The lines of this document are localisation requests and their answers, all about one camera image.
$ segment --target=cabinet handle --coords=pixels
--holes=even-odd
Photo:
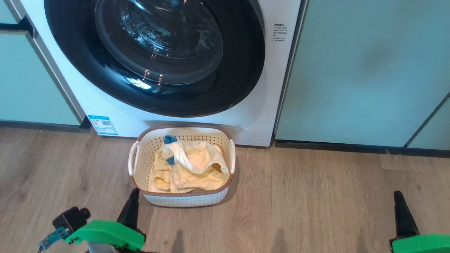
[[[0,23],[0,32],[29,32],[32,38],[35,38],[35,30],[28,16],[25,16],[18,24]]]

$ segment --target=clothes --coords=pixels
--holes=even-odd
[[[164,144],[170,144],[170,143],[176,142],[176,141],[178,141],[178,139],[176,139],[173,136],[164,136]],[[175,164],[175,161],[174,161],[173,157],[168,158],[166,161],[167,161],[167,163],[169,165],[174,165]]]
[[[175,164],[171,166],[167,161],[172,157]],[[179,140],[163,145],[155,153],[153,170],[153,185],[150,189],[171,193],[186,193],[196,189],[216,190],[230,176],[220,148],[199,140]]]

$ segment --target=baseboard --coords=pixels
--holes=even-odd
[[[62,131],[62,132],[90,132],[91,123],[88,117],[85,117],[81,125],[61,125],[38,122],[22,122],[22,121],[2,121],[0,120],[0,127],[37,129],[47,131]]]
[[[332,150],[332,151],[357,152],[357,153],[396,154],[396,155],[450,158],[450,150],[438,150],[438,149],[415,149],[405,147],[385,147],[372,145],[324,143],[324,142],[293,141],[293,140],[275,140],[275,146],[280,148],[293,148],[293,149],[317,149],[317,150]]]

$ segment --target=cabinet door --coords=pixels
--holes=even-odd
[[[408,147],[450,150],[450,99],[447,99]]]
[[[17,24],[16,19],[9,11],[5,1],[0,1],[0,23]]]
[[[14,21],[0,1],[2,22]],[[80,125],[30,44],[29,33],[0,31],[0,120]]]
[[[279,140],[404,146],[450,90],[450,1],[310,0]]]

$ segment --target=plastic basket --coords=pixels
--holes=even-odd
[[[163,145],[164,136],[171,135],[178,140],[204,140],[218,146],[230,170],[228,181],[219,189],[189,193],[150,192],[152,168],[155,153]],[[222,201],[233,179],[236,164],[236,149],[231,135],[214,125],[187,124],[182,126],[156,126],[144,131],[132,145],[128,156],[128,172],[131,180],[144,197],[157,206],[200,207]]]

